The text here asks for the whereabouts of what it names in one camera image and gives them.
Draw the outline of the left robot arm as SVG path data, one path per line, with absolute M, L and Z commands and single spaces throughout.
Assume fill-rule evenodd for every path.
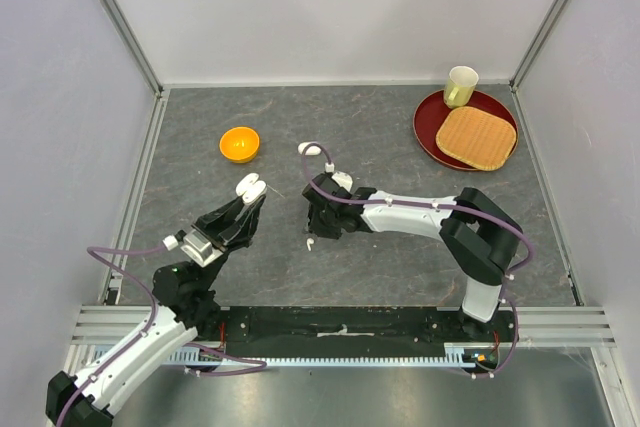
M 135 390 L 180 347 L 219 329 L 211 286 L 229 255 L 250 245 L 266 194 L 245 193 L 200 216 L 189 231 L 166 237 L 158 251 L 187 258 L 156 270 L 145 292 L 151 311 L 105 355 L 77 374 L 48 383 L 45 415 L 56 426 L 110 426 Z

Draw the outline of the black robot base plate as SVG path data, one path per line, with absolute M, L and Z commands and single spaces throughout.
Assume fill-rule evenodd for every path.
M 447 344 L 493 346 L 514 338 L 515 319 L 499 310 L 487 324 L 437 307 L 233 306 L 199 338 L 248 357 L 438 355 Z

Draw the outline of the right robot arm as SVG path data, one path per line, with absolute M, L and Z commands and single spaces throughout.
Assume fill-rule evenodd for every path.
M 309 232 L 318 237 L 395 232 L 443 242 L 467 276 L 457 324 L 469 340 L 481 340 L 493 330 L 518 248 L 527 248 L 527 260 L 533 255 L 521 227 L 475 188 L 443 198 L 398 196 L 366 187 L 350 192 L 336 173 L 322 173 L 302 196 L 309 202 Z

